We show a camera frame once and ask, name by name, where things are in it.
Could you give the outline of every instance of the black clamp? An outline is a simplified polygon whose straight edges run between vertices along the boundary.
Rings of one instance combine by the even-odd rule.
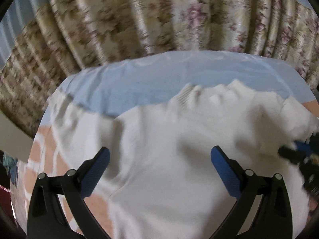
[[[228,193],[237,199],[224,222],[210,239],[291,239],[292,215],[282,175],[256,175],[229,159],[219,146],[211,151],[211,160]],[[237,235],[257,195],[263,195],[251,227]]]
[[[296,150],[281,147],[278,154],[299,167],[304,178],[304,189],[319,201],[319,165],[315,157],[319,153],[319,134],[312,135],[306,143],[295,141]]]
[[[109,162],[110,152],[102,148],[93,159],[85,161],[78,170],[68,170],[64,176],[40,173],[29,206],[28,238],[110,239],[83,200],[91,195]],[[69,227],[58,194],[65,196],[84,236]]]

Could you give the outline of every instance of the fabric pile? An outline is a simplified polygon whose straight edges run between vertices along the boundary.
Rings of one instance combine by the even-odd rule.
[[[305,141],[319,121],[293,97],[234,80],[214,88],[187,85],[167,103],[137,106],[115,119],[87,111],[59,90],[50,108],[67,166],[77,169],[102,146],[111,152],[94,193],[107,203],[99,211],[111,220],[112,238],[209,238],[235,203],[210,161],[216,145],[244,169],[281,173],[294,236],[305,226],[309,197],[302,177],[277,151]]]

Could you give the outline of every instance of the curtain fold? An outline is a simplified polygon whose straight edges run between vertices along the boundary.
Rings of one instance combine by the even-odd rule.
[[[15,0],[0,23],[0,110],[33,137],[67,76],[171,50],[286,60],[315,89],[318,33],[307,0]]]

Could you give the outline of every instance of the bedsheet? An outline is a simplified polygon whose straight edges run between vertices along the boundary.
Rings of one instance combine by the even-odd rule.
[[[59,89],[87,110],[116,117],[136,105],[168,101],[187,83],[213,87],[229,84],[235,78],[257,91],[275,91],[283,99],[294,96],[301,103],[315,99],[301,76],[285,61],[224,51],[166,52],[124,60],[70,76]],[[37,175],[63,175],[69,169],[54,141],[49,111],[35,136],[25,173],[26,215]],[[80,232],[63,196],[60,201],[70,227]],[[112,236],[107,202],[94,193],[85,202]]]

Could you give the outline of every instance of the sweater sleeve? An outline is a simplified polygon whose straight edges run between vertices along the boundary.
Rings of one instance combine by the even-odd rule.
[[[113,182],[117,168],[112,167],[117,138],[117,122],[96,112],[89,112],[72,102],[72,98],[56,90],[50,98],[52,132],[60,155],[70,168],[77,169],[87,159],[92,159],[101,147],[110,150],[111,161],[101,180],[103,191],[111,195],[120,186]]]
[[[260,105],[256,135],[259,136],[261,153],[278,156],[280,146],[291,146],[295,140],[305,142],[317,133],[318,119],[295,98],[283,100],[273,92],[263,93],[261,98],[263,100],[255,98]]]

